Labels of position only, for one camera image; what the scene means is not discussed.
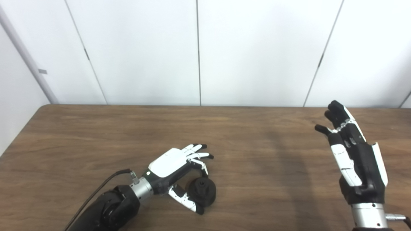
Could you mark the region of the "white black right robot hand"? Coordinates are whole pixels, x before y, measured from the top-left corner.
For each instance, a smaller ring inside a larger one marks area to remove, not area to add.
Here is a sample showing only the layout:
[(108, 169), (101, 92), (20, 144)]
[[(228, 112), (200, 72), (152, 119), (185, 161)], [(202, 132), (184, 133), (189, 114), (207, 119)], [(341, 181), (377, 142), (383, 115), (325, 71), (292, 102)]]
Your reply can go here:
[(316, 124), (314, 129), (328, 140), (346, 202), (384, 204), (388, 176), (378, 143), (367, 143), (357, 121), (340, 102), (333, 100), (324, 115), (334, 128)]

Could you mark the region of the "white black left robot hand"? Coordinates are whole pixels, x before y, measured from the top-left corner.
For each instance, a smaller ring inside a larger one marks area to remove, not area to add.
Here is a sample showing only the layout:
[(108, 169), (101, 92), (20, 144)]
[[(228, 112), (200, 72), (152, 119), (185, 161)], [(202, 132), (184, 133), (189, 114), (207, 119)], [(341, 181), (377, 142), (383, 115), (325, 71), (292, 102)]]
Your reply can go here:
[(150, 184), (152, 194), (167, 193), (186, 208), (203, 215), (204, 207), (195, 202), (177, 182), (193, 169), (201, 171), (203, 177), (208, 177), (207, 166), (201, 159), (214, 159), (214, 156), (207, 152), (200, 152), (206, 148), (206, 144), (190, 144), (182, 149), (171, 148), (152, 161), (143, 174)]

